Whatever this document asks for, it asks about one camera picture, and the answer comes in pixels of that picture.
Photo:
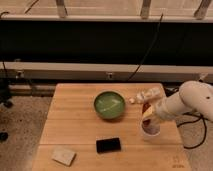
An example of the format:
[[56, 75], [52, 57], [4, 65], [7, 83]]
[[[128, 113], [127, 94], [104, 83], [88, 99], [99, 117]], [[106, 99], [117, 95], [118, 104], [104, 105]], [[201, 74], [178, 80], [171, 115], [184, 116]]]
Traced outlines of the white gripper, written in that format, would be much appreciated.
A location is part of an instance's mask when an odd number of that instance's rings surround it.
[[145, 118], [150, 119], [150, 121], [151, 118], [158, 121], [168, 121], [170, 118], [170, 114], [165, 107], [163, 99], [152, 102], [148, 112], [149, 114]]

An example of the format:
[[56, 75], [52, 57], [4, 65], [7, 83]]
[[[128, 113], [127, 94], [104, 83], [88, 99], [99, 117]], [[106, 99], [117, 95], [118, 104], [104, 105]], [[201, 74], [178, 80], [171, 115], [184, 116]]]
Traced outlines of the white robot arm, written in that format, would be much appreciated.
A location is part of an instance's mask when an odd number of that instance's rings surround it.
[[176, 93], [152, 104], [142, 115], [142, 124], [145, 127], [159, 125], [193, 110], [213, 121], [212, 85], [199, 81], [184, 82]]

